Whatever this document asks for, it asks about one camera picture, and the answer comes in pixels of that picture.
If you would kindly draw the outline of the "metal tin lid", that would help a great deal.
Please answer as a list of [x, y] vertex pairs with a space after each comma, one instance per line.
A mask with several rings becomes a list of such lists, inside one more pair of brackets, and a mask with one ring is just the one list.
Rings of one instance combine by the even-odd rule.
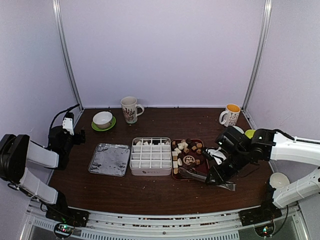
[[124, 144], [99, 143], [88, 166], [92, 174], [123, 177], [130, 159], [131, 147]]

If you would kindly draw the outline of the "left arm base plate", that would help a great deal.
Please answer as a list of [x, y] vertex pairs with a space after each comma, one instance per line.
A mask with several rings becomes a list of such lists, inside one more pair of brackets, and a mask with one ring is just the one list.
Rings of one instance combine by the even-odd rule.
[[45, 217], [60, 223], [74, 227], [85, 227], [90, 213], [85, 210], [68, 208], [66, 212], [54, 208], [48, 208]]

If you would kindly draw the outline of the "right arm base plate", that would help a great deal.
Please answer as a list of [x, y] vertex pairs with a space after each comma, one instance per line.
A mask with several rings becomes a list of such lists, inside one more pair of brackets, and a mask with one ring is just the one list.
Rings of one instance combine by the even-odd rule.
[[238, 214], [241, 224], [244, 227], [280, 218], [282, 216], [282, 211], [272, 205], [241, 210]]

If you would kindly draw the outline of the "metal tongs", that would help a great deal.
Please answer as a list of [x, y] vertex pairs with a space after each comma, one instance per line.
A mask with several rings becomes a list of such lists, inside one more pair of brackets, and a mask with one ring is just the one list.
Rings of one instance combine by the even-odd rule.
[[[186, 169], [182, 166], [178, 168], [178, 173], [180, 175], [182, 175], [184, 178], [197, 180], [202, 183], [205, 183], [205, 180], [207, 177], [207, 174], [195, 171], [191, 168]], [[233, 192], [236, 190], [236, 184], [234, 182], [230, 182], [230, 181], [222, 181], [221, 184], [215, 185], [215, 186], [223, 188], [223, 189], [227, 189], [227, 190], [233, 191]]]

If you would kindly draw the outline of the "white compartment tin box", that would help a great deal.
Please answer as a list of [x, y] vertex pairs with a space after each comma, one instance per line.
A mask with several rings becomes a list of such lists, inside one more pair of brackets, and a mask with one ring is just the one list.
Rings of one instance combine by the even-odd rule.
[[172, 172], [168, 137], [136, 137], [132, 140], [129, 167], [134, 176], [168, 176]]

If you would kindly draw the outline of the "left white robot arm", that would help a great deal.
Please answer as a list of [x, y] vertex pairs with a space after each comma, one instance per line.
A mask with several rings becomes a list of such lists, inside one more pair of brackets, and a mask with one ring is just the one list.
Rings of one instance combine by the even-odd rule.
[[28, 169], [28, 164], [63, 171], [67, 168], [73, 146], [85, 141], [83, 129], [79, 133], [71, 133], [61, 126], [49, 131], [47, 147], [32, 141], [27, 134], [5, 134], [0, 140], [0, 178], [37, 197], [55, 217], [67, 222], [72, 218], [72, 211], [65, 195], [35, 176]]

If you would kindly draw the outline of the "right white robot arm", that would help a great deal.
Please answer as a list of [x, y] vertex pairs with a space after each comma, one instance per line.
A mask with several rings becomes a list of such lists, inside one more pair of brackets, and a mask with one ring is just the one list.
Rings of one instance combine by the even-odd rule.
[[[261, 161], [292, 161], [314, 166], [320, 165], [318, 140], [291, 136], [279, 129], [257, 129], [252, 138], [234, 126], [228, 126], [215, 140], [228, 157], [219, 165], [213, 165], [207, 174], [208, 185], [225, 185], [235, 174], [250, 163]], [[267, 201], [256, 210], [259, 220], [268, 220], [278, 209], [319, 193], [320, 170], [286, 186], [275, 188], [272, 202]]]

